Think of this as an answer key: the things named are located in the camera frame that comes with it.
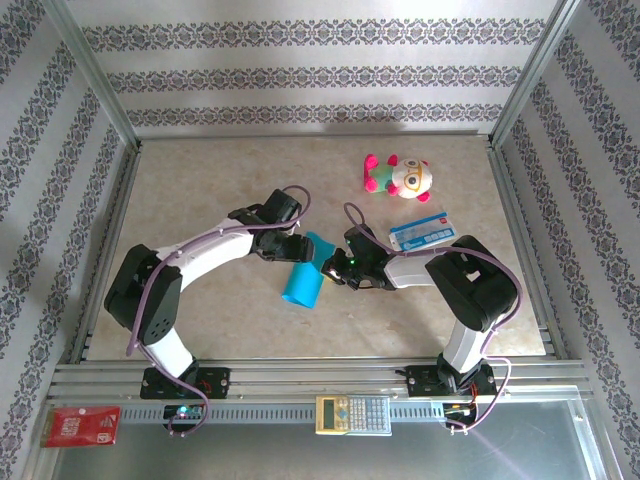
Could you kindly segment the beige scientific calculator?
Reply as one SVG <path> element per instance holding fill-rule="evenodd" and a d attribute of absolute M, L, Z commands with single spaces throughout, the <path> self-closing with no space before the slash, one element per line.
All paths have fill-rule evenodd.
<path fill-rule="evenodd" d="M 386 396 L 374 395 L 318 396 L 315 433 L 325 436 L 391 436 L 390 400 Z"/>

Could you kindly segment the steel sheet shelf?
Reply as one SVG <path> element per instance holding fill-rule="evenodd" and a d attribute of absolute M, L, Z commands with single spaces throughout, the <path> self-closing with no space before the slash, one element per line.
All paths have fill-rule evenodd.
<path fill-rule="evenodd" d="M 467 434 L 391 423 L 385 437 L 324 436 L 314 424 L 207 424 L 173 439 L 121 424 L 111 446 L 39 449 L 23 480 L 623 480 L 575 396 L 507 402 Z"/>

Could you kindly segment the aluminium side rail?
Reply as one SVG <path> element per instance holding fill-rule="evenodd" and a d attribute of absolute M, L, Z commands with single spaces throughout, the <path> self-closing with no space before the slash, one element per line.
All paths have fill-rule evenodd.
<path fill-rule="evenodd" d="M 90 347 L 102 308 L 103 295 L 107 288 L 110 268 L 124 223 L 141 153 L 141 143 L 128 147 L 124 152 L 117 182 L 114 185 L 111 201 L 106 211 L 105 230 L 98 249 L 95 268 L 92 270 L 86 296 L 81 305 L 77 328 L 71 337 L 68 348 L 61 357 L 62 364 L 78 364 L 86 359 L 86 352 Z"/>
<path fill-rule="evenodd" d="M 505 160 L 501 152 L 491 144 L 488 144 L 487 156 L 523 273 L 528 298 L 543 338 L 545 356 L 556 360 L 570 360 L 571 354 L 566 349 Z"/>

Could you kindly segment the small controller board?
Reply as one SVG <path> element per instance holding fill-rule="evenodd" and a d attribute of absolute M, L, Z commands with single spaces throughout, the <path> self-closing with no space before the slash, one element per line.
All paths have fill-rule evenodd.
<path fill-rule="evenodd" d="M 477 408 L 474 402 L 470 403 L 444 403 L 444 415 L 456 421 L 471 422 L 476 417 Z"/>
<path fill-rule="evenodd" d="M 163 410 L 165 421 L 199 421 L 203 406 L 197 404 L 167 405 Z"/>

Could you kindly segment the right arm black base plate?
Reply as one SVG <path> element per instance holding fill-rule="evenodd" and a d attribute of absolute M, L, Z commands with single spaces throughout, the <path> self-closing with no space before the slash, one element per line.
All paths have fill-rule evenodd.
<path fill-rule="evenodd" d="M 445 365 L 411 365 L 404 370 L 410 397 L 495 395 L 497 386 L 493 369 L 479 363 L 469 372 L 459 373 Z"/>

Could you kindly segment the pink white plush toy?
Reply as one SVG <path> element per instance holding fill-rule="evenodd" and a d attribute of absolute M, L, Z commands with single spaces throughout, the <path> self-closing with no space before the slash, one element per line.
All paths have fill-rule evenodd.
<path fill-rule="evenodd" d="M 433 175 L 426 160 L 392 154 L 381 162 L 376 155 L 369 154 L 363 161 L 363 187 L 368 193 L 387 193 L 427 203 L 432 184 Z"/>

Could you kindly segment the red flat packet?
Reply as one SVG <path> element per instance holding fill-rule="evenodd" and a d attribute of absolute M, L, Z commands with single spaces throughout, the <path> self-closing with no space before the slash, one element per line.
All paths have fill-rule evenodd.
<path fill-rule="evenodd" d="M 46 417 L 40 446 L 75 448 L 113 445 L 121 417 L 118 406 L 56 407 Z"/>

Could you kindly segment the aluminium front rail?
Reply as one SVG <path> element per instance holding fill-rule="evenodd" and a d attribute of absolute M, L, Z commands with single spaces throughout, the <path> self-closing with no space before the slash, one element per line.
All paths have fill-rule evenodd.
<path fill-rule="evenodd" d="M 230 401 L 307 400 L 326 393 L 407 396 L 399 372 L 410 365 L 432 365 L 433 358 L 238 359 L 205 361 L 202 367 L 230 370 Z M 507 398 L 539 393 L 546 397 L 593 390 L 584 363 L 551 357 L 515 357 Z M 51 403 L 126 403 L 140 399 L 143 361 L 86 361 L 55 368 L 46 399 Z"/>

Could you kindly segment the blue white tissue pack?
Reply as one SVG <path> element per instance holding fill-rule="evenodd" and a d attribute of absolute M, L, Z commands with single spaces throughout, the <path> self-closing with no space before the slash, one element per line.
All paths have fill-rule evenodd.
<path fill-rule="evenodd" d="M 456 229 L 446 212 L 393 227 L 389 233 L 392 247 L 405 252 L 433 248 L 456 237 Z"/>

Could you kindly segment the blue square paper sheet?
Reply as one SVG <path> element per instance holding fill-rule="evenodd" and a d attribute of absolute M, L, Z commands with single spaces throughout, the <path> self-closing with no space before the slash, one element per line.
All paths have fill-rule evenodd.
<path fill-rule="evenodd" d="M 335 245 L 315 232 L 309 231 L 307 236 L 314 245 L 313 257 L 309 262 L 294 265 L 281 297 L 291 304 L 313 309 L 324 282 L 321 269 L 334 253 Z"/>

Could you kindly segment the aluminium back rail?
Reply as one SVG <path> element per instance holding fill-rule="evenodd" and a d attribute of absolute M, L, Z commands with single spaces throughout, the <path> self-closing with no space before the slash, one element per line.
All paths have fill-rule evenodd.
<path fill-rule="evenodd" d="M 146 141 L 178 141 L 178 140 L 248 140 L 248 139 L 286 139 L 286 138 L 373 138 L 373 137 L 474 137 L 491 139 L 490 134 L 479 133 L 473 130 L 434 130 L 434 131 L 405 131 L 405 132 L 296 132 L 296 133 L 270 133 L 270 134 L 231 134 L 231 135 L 147 135 L 138 136 L 139 142 Z"/>

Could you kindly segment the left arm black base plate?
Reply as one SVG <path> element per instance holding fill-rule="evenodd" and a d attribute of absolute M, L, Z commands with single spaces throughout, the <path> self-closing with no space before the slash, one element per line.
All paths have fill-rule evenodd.
<path fill-rule="evenodd" d="M 208 399 L 226 399 L 231 370 L 222 367 L 191 367 L 180 379 L 206 395 Z M 145 400 L 198 399 L 199 395 L 176 385 L 155 368 L 147 368 L 142 378 L 140 397 Z"/>

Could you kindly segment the aluminium corner post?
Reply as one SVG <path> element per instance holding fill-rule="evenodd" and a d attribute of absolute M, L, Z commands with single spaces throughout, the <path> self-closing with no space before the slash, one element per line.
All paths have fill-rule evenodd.
<path fill-rule="evenodd" d="M 584 0 L 558 0 L 541 33 L 540 39 L 529 55 L 514 90 L 488 135 L 489 145 L 496 150 L 504 143 L 532 90 L 553 57 L 560 40 L 571 24 L 572 18 Z"/>
<path fill-rule="evenodd" d="M 66 0 L 40 2 L 120 137 L 127 145 L 139 149 L 141 140 Z"/>

